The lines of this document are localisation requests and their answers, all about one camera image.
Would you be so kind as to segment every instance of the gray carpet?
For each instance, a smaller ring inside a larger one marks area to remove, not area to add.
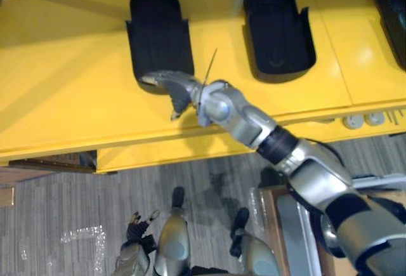
[[[406,173],[404,136],[334,146],[353,175]],[[177,185],[187,192],[192,264],[240,272],[228,254],[230,220],[239,207],[249,207],[249,228],[263,237],[255,187],[266,166],[260,156],[245,154],[111,176],[58,173],[21,182],[15,207],[0,209],[0,275],[110,275],[129,217],[160,209],[149,230],[158,237]]]

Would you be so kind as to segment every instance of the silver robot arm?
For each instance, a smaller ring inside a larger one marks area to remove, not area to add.
[[[361,197],[345,168],[318,145],[290,134],[225,81],[204,86],[182,72],[162,71],[147,74],[144,82],[169,91],[173,118],[193,105],[201,126],[217,124],[269,160],[300,203],[329,218],[343,252],[362,275],[405,275],[405,226]]]

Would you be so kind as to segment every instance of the yellow shelf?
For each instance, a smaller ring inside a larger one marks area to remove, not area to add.
[[[370,126],[366,123],[360,129],[348,129],[341,119],[329,124],[301,122],[287,125],[296,136],[320,141],[340,141],[367,136],[394,134],[406,131],[406,110],[404,117],[396,113],[398,124],[390,122],[385,115],[385,123]],[[97,151],[97,173],[123,169],[153,166],[209,157],[223,157],[252,152],[237,143],[227,133],[211,136],[196,136],[178,140],[105,148]]]
[[[297,0],[300,8],[310,6],[316,65],[294,81],[266,84],[250,70],[242,0],[180,0],[190,21],[195,75],[203,78],[218,48],[209,80],[230,81],[282,124],[406,106],[406,74],[393,66],[382,34],[374,37],[362,24],[350,37],[342,34],[352,20],[330,20],[322,1]],[[356,12],[364,18],[370,9]],[[3,0],[0,161],[135,143],[154,147],[186,137],[212,140],[222,133],[198,127],[193,110],[171,122],[170,99],[138,87],[127,19],[129,0]],[[362,58],[365,47],[371,57]],[[230,152],[240,150],[229,144]]]
[[[397,64],[375,0],[317,0],[354,104],[404,100]]]

